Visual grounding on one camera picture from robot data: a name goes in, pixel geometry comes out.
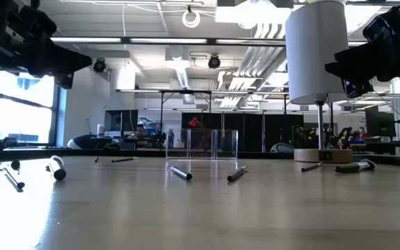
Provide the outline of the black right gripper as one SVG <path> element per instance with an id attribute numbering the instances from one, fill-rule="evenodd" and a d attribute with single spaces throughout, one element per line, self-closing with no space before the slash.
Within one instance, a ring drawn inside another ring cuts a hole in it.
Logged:
<path id="1" fill-rule="evenodd" d="M 400 77 L 400 6 L 373 18 L 362 34 L 368 43 L 339 51 L 334 62 L 325 64 L 349 99 L 373 91 L 370 81 L 375 77 L 380 81 Z"/>

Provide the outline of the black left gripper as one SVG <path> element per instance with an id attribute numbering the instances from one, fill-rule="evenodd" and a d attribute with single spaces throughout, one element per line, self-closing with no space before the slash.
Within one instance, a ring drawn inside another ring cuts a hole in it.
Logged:
<path id="1" fill-rule="evenodd" d="M 39 5 L 7 10 L 5 32 L 9 54 L 17 66 L 32 76 L 52 76 L 61 88 L 71 89 L 74 72 L 92 64 L 91 57 L 51 42 L 56 25 Z"/>

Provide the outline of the black brush silver ferrule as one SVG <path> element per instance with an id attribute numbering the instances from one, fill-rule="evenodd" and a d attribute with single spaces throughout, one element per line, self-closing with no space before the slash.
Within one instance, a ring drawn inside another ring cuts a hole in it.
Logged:
<path id="1" fill-rule="evenodd" d="M 242 167 L 235 169 L 227 176 L 227 181 L 232 183 L 237 179 L 239 179 L 239 177 L 241 177 L 246 172 L 247 167 L 248 167 L 247 165 L 244 165 Z"/>

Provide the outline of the white shade table lamp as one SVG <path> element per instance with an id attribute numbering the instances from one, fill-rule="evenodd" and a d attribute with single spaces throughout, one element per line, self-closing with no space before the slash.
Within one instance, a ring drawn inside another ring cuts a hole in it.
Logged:
<path id="1" fill-rule="evenodd" d="M 336 52 L 349 48 L 344 4 L 337 0 L 306 4 L 290 14 L 285 31 L 290 102 L 317 107 L 318 147 L 296 148 L 294 161 L 350 163 L 352 151 L 324 146 L 324 104 L 346 99 L 340 78 L 325 70 Z"/>

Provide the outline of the dark computer monitor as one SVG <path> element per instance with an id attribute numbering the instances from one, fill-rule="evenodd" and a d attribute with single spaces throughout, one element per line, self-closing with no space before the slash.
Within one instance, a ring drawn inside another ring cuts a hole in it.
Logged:
<path id="1" fill-rule="evenodd" d="M 369 135 L 389 138 L 396 136 L 394 115 L 392 113 L 367 109 L 365 111 L 365 119 Z"/>
<path id="2" fill-rule="evenodd" d="M 105 135 L 126 137 L 136 132 L 138 110 L 107 110 L 104 115 Z"/>

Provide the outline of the large glass window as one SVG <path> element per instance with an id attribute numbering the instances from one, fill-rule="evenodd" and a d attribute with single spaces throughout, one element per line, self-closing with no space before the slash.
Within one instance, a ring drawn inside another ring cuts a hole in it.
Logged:
<path id="1" fill-rule="evenodd" d="M 0 72 L 0 140 L 52 145 L 56 139 L 59 87 L 52 76 Z"/>

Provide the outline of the white rounded object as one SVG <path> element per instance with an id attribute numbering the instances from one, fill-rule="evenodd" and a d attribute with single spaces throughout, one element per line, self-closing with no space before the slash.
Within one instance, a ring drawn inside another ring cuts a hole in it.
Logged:
<path id="1" fill-rule="evenodd" d="M 95 135 L 87 134 L 73 137 L 67 142 L 70 149 L 93 149 Z"/>

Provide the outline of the dark background desk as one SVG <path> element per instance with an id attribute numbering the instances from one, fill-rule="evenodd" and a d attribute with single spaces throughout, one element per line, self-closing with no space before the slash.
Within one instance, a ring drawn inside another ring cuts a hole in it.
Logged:
<path id="1" fill-rule="evenodd" d="M 400 142 L 351 142 L 349 148 L 353 152 L 373 152 L 374 154 L 395 155 L 396 149 L 400 149 Z"/>

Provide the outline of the white dome-shaped object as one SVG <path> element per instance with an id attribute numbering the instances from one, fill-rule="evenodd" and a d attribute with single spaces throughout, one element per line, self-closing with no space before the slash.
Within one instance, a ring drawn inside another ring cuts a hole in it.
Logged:
<path id="1" fill-rule="evenodd" d="M 290 144 L 286 144 L 286 143 L 276 143 L 274 144 L 271 149 L 270 149 L 271 153 L 294 153 L 294 147 Z"/>

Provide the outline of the black partition panels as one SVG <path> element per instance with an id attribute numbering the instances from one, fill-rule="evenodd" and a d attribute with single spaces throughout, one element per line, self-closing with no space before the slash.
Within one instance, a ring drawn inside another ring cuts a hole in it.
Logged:
<path id="1" fill-rule="evenodd" d="M 292 128 L 304 124 L 302 115 L 184 112 L 181 128 L 191 128 L 193 117 L 198 117 L 204 129 L 238 131 L 239 152 L 261 152 L 262 146 L 268 152 L 276 143 L 290 142 Z"/>

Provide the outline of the clear acrylic brush organizer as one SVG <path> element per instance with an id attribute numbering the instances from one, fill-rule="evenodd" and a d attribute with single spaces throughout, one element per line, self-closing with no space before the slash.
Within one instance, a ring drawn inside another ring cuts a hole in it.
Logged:
<path id="1" fill-rule="evenodd" d="M 165 156 L 174 159 L 236 160 L 239 134 L 236 130 L 168 129 Z"/>

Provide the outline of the grey marker centre table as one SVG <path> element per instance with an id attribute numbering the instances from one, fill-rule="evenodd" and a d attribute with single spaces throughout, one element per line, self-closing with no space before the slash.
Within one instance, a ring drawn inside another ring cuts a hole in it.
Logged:
<path id="1" fill-rule="evenodd" d="M 186 181 L 190 181 L 192 179 L 192 174 L 184 169 L 177 167 L 176 165 L 168 165 L 168 170 L 174 173 L 175 175 L 183 178 Z"/>

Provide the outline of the white ceiling air duct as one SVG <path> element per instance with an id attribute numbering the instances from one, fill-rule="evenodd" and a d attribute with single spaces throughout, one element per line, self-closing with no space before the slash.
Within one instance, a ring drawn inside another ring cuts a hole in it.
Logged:
<path id="1" fill-rule="evenodd" d="M 187 47 L 184 46 L 168 46 L 165 50 L 166 66 L 176 71 L 178 83 L 181 89 L 188 89 L 188 73 L 190 67 L 190 57 Z"/>

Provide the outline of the black metal frame rack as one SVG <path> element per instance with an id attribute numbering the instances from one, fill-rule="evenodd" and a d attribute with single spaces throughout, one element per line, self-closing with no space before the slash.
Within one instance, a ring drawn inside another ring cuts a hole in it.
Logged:
<path id="1" fill-rule="evenodd" d="M 163 121 L 163 113 L 167 110 L 164 107 L 164 104 L 173 94 L 180 94 L 180 95 L 189 95 L 193 97 L 197 97 L 198 95 L 206 95 L 208 98 L 207 100 L 211 102 L 212 96 L 214 94 L 213 91 L 209 90 L 145 90 L 145 89 L 138 89 L 138 90 L 130 90 L 130 93 L 157 93 L 160 96 L 160 106 L 157 107 L 156 109 L 159 111 L 160 114 L 160 119 L 158 120 L 158 123 L 156 125 L 156 131 L 153 136 L 147 135 L 146 138 L 152 140 L 153 142 L 153 147 L 155 149 L 159 149 L 161 151 L 165 152 L 165 140 L 166 140 L 166 132 L 168 129 L 171 129 L 173 127 L 168 126 L 167 124 L 164 123 Z M 183 113 L 253 113 L 253 114 L 266 114 L 264 110 L 245 110 L 245 109 L 216 109 L 216 108 L 206 108 L 206 109 L 200 109 L 200 108 L 175 108 L 175 111 L 178 112 L 179 114 L 179 120 L 177 121 L 178 127 L 175 129 L 180 129 L 181 128 L 181 116 Z M 240 156 L 240 154 L 243 153 L 244 155 L 246 154 L 264 154 L 264 153 L 270 153 L 270 150 L 268 152 L 265 151 L 265 146 L 262 146 L 262 151 L 261 152 L 239 152 L 237 157 Z"/>

